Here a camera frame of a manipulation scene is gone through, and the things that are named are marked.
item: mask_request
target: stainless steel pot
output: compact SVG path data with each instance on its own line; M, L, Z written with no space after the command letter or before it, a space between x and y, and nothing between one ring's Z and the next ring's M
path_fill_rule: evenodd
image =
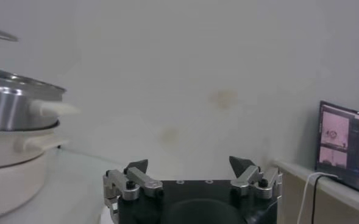
M62 103L65 89L0 70L0 131L41 130L77 109Z

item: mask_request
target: screw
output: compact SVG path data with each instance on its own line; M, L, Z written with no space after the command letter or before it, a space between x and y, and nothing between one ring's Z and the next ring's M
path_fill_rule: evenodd
M165 192L163 191L163 189L157 189L155 194L157 199L162 199L165 195Z
M135 182L133 182L133 181L126 181L126 189L127 189L127 190L131 190L131 189L135 188L135 186L136 186Z
M258 185L259 187L266 188L267 186L269 186L269 182L266 179L262 179L259 181Z

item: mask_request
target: white wall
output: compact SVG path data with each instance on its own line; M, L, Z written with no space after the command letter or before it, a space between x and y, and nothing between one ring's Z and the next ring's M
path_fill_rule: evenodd
M359 0L0 0L0 68L68 89L69 149L179 178L312 166L319 100L359 110Z

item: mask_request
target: laptop screen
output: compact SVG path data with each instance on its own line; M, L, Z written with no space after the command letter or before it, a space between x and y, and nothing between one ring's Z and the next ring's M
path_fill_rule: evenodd
M322 102L317 166L359 174L359 111Z

